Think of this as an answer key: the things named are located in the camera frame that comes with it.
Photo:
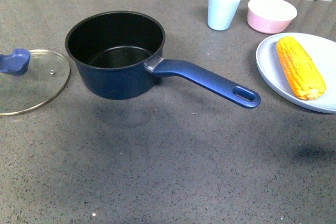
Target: light blue cup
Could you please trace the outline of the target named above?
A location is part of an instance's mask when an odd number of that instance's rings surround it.
[[[209,0],[209,27],[218,31],[228,29],[236,14],[239,2],[240,0]]]

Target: yellow corn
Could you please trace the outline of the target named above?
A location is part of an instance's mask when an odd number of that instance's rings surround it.
[[[276,44],[278,57],[294,95],[301,100],[313,100],[325,92],[325,82],[303,47],[291,36]]]

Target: blue lid knob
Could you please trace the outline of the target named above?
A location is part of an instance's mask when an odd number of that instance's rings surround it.
[[[10,55],[0,54],[0,72],[12,76],[21,76],[28,70],[30,52],[22,48],[15,48]]]

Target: blue handle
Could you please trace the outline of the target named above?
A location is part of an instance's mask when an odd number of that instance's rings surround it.
[[[16,48],[10,55],[0,54],[0,72],[12,76],[21,76],[28,70],[30,52]]]
[[[187,79],[243,108],[252,109],[261,102],[256,92],[188,61],[161,58],[155,66],[146,66],[146,69],[157,77],[179,76]]]

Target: handle hole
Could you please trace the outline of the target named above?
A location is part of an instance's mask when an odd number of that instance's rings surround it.
[[[235,94],[236,96],[241,97],[244,100],[249,101],[249,102],[251,102],[255,99],[255,96],[252,92],[250,92],[246,89],[243,89],[242,87],[238,87],[238,86],[233,88],[233,94]]]

